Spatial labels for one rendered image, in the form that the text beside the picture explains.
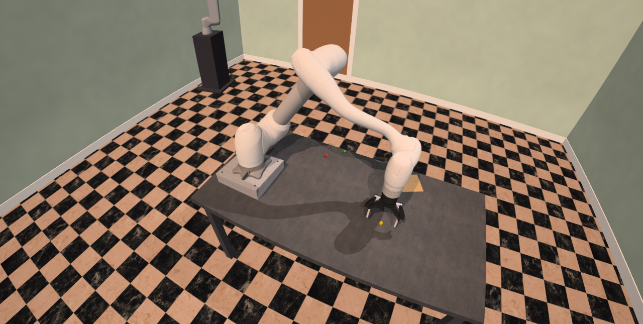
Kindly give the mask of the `orange mat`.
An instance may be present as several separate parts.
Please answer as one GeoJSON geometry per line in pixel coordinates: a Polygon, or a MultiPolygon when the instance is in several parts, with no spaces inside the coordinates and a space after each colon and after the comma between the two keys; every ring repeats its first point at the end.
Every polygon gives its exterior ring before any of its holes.
{"type": "Polygon", "coordinates": [[[411,175],[402,192],[424,192],[417,175],[411,175]]]}

